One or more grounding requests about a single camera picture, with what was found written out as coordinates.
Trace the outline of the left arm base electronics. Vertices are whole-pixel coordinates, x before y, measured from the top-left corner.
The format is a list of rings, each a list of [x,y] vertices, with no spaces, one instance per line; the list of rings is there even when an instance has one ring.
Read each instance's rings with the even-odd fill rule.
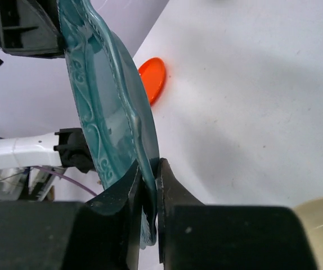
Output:
[[[20,196],[42,201],[61,166],[54,150],[59,144],[55,133],[35,137],[0,138],[0,200],[15,201]]]

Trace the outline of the teal scalloped ceramic plate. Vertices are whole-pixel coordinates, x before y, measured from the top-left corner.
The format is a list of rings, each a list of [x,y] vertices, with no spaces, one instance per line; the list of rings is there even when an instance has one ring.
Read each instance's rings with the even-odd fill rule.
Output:
[[[120,38],[90,1],[58,1],[65,60],[95,170],[104,189],[137,164],[147,189],[140,244],[156,243],[159,146],[139,72]]]

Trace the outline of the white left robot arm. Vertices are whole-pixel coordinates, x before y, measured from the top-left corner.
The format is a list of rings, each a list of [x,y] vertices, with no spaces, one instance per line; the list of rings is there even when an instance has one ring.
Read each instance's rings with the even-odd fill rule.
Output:
[[[0,1],[0,51],[40,59],[65,57],[57,1]],[[76,167],[94,170],[81,128],[35,137],[0,139],[0,169]]]

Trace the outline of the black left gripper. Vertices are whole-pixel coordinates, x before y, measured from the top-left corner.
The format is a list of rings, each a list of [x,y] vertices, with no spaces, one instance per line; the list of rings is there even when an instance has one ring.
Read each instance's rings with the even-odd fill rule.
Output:
[[[0,48],[14,56],[63,58],[57,1],[0,1]]]

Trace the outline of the orange plastic plate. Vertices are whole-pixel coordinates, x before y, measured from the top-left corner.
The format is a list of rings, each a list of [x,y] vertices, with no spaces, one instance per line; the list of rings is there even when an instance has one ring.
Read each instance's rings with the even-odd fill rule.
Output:
[[[159,57],[153,57],[145,61],[138,68],[150,106],[159,99],[163,92],[167,78],[167,70],[164,61]]]

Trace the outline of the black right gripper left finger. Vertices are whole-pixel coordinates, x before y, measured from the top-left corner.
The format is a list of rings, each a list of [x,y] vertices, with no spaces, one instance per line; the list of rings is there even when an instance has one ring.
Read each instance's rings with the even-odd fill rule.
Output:
[[[140,169],[87,203],[0,201],[0,269],[137,269]]]

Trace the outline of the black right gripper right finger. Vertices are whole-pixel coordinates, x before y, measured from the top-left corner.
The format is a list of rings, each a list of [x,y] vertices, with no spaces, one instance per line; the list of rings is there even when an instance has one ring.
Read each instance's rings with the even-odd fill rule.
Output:
[[[159,260],[164,269],[316,269],[297,215],[287,207],[204,204],[159,161]]]

